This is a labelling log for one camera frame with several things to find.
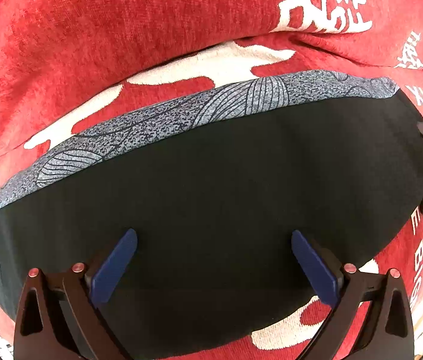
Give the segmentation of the black pants grey waistband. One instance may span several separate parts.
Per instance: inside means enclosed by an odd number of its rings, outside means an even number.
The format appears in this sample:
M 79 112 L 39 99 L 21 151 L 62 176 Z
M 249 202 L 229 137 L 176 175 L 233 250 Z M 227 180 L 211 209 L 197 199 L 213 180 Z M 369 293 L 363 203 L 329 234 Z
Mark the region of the black pants grey waistband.
M 208 350 L 282 320 L 312 287 L 299 230 L 367 263 L 423 197 L 422 116 L 385 77 L 296 72 L 132 111 L 58 144 L 0 189 L 0 307 L 27 271 L 137 252 L 100 311 L 136 359 Z

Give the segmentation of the red blanket white characters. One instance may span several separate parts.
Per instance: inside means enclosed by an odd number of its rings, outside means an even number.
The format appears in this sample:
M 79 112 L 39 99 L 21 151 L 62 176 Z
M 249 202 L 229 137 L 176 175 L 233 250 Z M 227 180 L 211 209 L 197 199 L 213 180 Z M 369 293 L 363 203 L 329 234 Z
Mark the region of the red blanket white characters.
M 423 0 L 0 0 L 0 189 L 101 122 L 233 83 L 315 70 L 392 80 L 423 122 Z M 365 264 L 330 250 L 361 272 L 400 272 L 412 359 L 423 359 L 419 205 Z M 265 328 L 155 359 L 300 359 L 329 311 L 312 289 L 305 305 Z M 15 359 L 16 315 L 0 307 L 0 359 Z

